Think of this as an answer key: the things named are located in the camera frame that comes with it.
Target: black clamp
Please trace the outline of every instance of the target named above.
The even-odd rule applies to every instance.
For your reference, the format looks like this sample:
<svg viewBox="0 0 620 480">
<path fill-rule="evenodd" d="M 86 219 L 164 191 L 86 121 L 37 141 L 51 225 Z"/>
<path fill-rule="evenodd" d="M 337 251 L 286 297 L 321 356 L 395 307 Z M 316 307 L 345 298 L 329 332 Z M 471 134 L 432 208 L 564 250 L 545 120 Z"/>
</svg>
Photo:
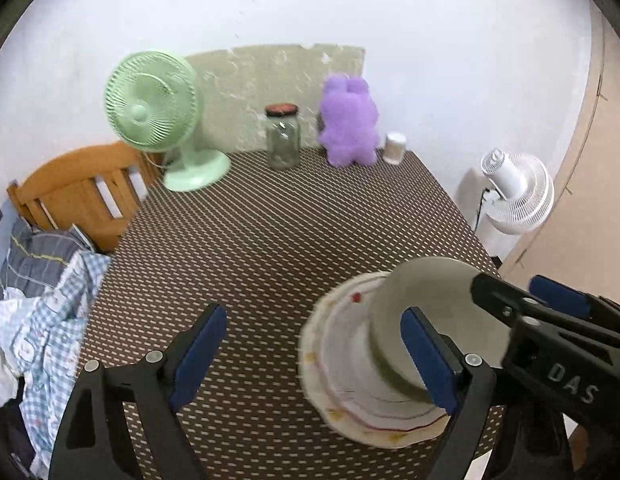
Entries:
<svg viewBox="0 0 620 480">
<path fill-rule="evenodd" d="M 88 361 L 74 385 L 50 464 L 54 480 L 142 480 L 123 402 L 134 402 L 163 480 L 204 480 L 176 416 L 192 402 L 226 333 L 225 311 L 210 304 L 165 351 L 106 368 Z"/>
<path fill-rule="evenodd" d="M 465 478 L 491 406 L 505 412 L 483 480 L 620 479 L 620 306 L 543 276 L 530 291 L 538 296 L 489 274 L 472 283 L 474 303 L 511 328 L 502 368 L 462 356 L 412 308 L 439 353 L 463 366 L 428 480 Z M 593 443 L 577 472 L 562 413 Z"/>
</svg>

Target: glass jar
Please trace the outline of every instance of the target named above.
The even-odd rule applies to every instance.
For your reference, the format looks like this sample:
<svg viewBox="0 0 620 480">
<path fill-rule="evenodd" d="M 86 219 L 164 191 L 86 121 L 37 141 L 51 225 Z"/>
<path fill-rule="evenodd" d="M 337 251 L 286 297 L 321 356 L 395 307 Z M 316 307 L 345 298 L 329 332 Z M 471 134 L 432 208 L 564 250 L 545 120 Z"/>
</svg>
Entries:
<svg viewBox="0 0 620 480">
<path fill-rule="evenodd" d="M 290 103 L 266 106 L 267 162 L 274 170 L 299 165 L 301 131 L 296 115 L 299 107 Z"/>
</svg>

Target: small white container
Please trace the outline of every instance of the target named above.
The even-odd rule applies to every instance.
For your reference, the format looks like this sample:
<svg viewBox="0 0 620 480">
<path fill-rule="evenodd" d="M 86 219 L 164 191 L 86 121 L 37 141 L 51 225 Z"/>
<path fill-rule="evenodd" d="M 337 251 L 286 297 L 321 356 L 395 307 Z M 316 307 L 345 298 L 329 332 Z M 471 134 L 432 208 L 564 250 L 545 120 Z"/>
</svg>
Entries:
<svg viewBox="0 0 620 480">
<path fill-rule="evenodd" d="M 389 132 L 385 136 L 383 160 L 392 166 L 398 166 L 405 155 L 406 143 L 405 135 L 398 132 Z"/>
</svg>

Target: wooden chair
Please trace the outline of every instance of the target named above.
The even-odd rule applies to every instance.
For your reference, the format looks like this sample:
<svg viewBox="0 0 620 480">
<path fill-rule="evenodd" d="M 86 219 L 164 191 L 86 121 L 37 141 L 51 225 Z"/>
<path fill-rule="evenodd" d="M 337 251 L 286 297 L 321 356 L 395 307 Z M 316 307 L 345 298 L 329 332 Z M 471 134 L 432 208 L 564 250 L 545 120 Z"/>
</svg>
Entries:
<svg viewBox="0 0 620 480">
<path fill-rule="evenodd" d="M 143 153 L 123 142 L 89 146 L 58 156 L 31 174 L 22 186 L 13 183 L 8 196 L 15 209 L 42 229 L 68 229 L 76 224 L 102 251 L 113 251 L 140 200 L 128 168 L 140 172 L 146 187 L 158 177 Z M 122 218 L 114 218 L 95 178 L 101 177 Z"/>
</svg>

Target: blue gripper pad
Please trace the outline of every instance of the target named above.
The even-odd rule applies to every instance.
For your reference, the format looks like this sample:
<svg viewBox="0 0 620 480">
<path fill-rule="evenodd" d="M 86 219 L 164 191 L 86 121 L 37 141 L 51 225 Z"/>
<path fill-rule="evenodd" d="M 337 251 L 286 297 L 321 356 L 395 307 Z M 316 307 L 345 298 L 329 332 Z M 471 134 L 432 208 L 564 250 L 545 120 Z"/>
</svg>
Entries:
<svg viewBox="0 0 620 480">
<path fill-rule="evenodd" d="M 433 341 L 433 337 L 439 335 L 434 332 L 434 327 L 427 320 L 425 322 L 429 325 L 427 329 L 423 327 L 416 314 L 407 309 L 401 316 L 401 338 L 421 374 L 432 402 L 452 415 L 458 404 L 456 377 Z M 434 332 L 432 337 L 428 335 L 428 329 Z"/>
<path fill-rule="evenodd" d="M 225 337 L 225 310 L 216 306 L 174 374 L 174 390 L 168 399 L 172 413 L 192 402 Z"/>
<path fill-rule="evenodd" d="M 557 312 L 583 319 L 589 317 L 590 307 L 586 296 L 573 288 L 540 275 L 530 280 L 528 288 L 530 294 L 543 300 Z"/>
</svg>

